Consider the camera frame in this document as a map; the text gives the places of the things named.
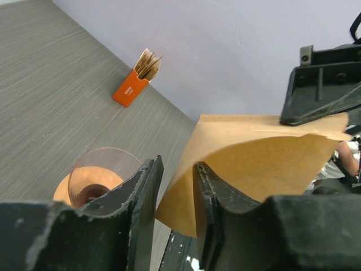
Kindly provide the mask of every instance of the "brown paper filter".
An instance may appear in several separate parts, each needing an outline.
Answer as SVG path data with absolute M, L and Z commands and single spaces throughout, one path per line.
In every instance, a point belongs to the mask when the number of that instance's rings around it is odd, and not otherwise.
M 255 200 L 302 194 L 337 147 L 348 140 L 346 113 L 297 127 L 278 116 L 202 115 L 160 202 L 156 218 L 196 237 L 192 166 L 206 162 L 230 185 Z

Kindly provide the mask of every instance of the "wooden coaster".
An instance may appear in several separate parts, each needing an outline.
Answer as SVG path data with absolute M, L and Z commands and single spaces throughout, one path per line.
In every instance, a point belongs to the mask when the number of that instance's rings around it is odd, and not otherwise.
M 57 202 L 64 202 L 65 204 L 71 206 L 68 184 L 69 184 L 69 176 L 68 174 L 55 190 L 54 196 L 52 199 Z M 83 189 L 89 185 L 103 185 L 107 187 L 109 190 L 114 189 L 121 183 L 123 183 L 123 179 L 119 177 L 114 172 L 110 171 L 106 168 L 101 167 L 81 167 L 74 170 L 72 178 L 76 178 L 81 180 L 81 182 L 74 184 L 77 186 L 77 189 Z

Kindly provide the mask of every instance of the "white wall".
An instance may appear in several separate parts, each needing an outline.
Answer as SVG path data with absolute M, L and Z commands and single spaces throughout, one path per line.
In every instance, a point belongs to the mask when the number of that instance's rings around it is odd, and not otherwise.
M 201 113 L 279 114 L 299 49 L 350 43 L 361 1 L 54 0 L 126 64 L 163 55 L 152 85 Z

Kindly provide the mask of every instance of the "orange packet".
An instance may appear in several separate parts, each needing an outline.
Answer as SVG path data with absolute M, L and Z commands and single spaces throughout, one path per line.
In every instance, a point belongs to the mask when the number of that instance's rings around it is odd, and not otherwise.
M 151 62 L 145 62 L 144 59 L 150 56 L 153 57 L 153 54 L 148 49 L 145 49 L 127 78 L 125 78 L 124 82 L 114 93 L 113 99 L 124 107 L 130 106 L 142 90 L 156 76 L 160 61 L 154 61 L 153 66 L 148 68 L 146 65 L 149 65 Z M 139 71 L 147 71 L 147 73 L 143 73 L 141 78 L 139 78 Z

